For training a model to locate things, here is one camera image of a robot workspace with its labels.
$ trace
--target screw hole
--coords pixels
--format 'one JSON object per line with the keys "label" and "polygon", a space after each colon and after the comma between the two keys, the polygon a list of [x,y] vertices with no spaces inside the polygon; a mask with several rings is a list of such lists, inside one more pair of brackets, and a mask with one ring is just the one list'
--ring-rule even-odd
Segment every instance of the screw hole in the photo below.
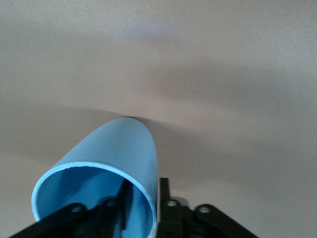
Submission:
{"label": "screw hole", "polygon": [[105,231],[103,230],[103,229],[99,229],[98,231],[97,231],[97,235],[102,235],[103,233],[105,233]]}
{"label": "screw hole", "polygon": [[168,229],[165,234],[167,236],[172,236],[172,235],[174,235],[174,232],[172,230]]}

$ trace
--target beige surface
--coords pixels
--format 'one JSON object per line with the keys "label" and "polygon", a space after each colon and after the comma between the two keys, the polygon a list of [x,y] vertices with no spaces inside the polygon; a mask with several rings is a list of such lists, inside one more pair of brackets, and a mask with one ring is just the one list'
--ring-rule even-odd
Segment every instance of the beige surface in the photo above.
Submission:
{"label": "beige surface", "polygon": [[120,116],[160,176],[262,238],[317,227],[314,1],[3,1],[0,236],[34,222],[37,179]]}

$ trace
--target black plastic bracket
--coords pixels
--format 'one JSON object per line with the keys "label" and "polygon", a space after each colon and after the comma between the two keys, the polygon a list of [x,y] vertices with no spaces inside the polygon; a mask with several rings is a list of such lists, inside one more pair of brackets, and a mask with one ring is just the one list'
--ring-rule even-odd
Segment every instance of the black plastic bracket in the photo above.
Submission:
{"label": "black plastic bracket", "polygon": [[160,179],[161,217],[157,238],[257,238],[212,205],[190,210],[171,199],[167,178]]}

